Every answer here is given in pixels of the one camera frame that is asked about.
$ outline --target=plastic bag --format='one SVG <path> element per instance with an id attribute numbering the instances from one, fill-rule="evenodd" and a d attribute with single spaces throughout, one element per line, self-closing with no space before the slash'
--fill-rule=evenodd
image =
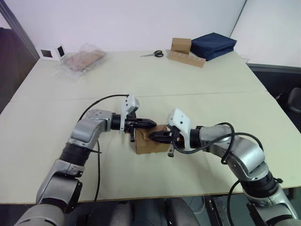
<path id="1" fill-rule="evenodd" d="M 96 68 L 104 61 L 106 52 L 91 44 L 83 45 L 78 53 L 68 54 L 61 61 L 60 73 L 77 81 L 82 75 Z"/>

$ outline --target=blue fabric bag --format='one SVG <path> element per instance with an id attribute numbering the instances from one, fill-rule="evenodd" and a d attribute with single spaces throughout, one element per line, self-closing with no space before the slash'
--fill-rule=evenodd
<path id="1" fill-rule="evenodd" d="M 205 58 L 206 61 L 232 52 L 236 40 L 211 33 L 191 41 L 190 51 L 198 57 Z"/>

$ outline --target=cardboard box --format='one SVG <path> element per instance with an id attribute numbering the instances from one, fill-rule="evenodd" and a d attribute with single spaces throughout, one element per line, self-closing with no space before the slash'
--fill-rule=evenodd
<path id="1" fill-rule="evenodd" d="M 189 54 L 191 48 L 191 39 L 173 38 L 171 51 Z"/>
<path id="2" fill-rule="evenodd" d="M 136 152 L 137 154 L 149 154 L 167 152 L 169 144 L 162 144 L 148 138 L 155 131 L 167 131 L 166 125 L 158 125 L 151 129 L 136 129 Z"/>
<path id="3" fill-rule="evenodd" d="M 178 61 L 184 64 L 193 65 L 196 67 L 203 67 L 206 59 L 197 56 L 189 56 L 187 54 L 170 51 L 168 59 Z"/>

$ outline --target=brown item in plastic bag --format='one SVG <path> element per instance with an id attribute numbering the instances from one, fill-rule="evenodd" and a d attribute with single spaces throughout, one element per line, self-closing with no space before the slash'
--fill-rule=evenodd
<path id="1" fill-rule="evenodd" d="M 148 135 L 156 131 L 167 131 L 166 125 L 158 125 L 151 129 L 136 129 L 136 152 L 137 154 L 149 154 L 167 152 L 169 144 L 162 144 L 148 138 Z"/>
<path id="2" fill-rule="evenodd" d="M 105 52 L 99 50 L 93 52 L 81 51 L 66 59 L 64 64 L 75 71 L 82 71 L 105 54 Z"/>

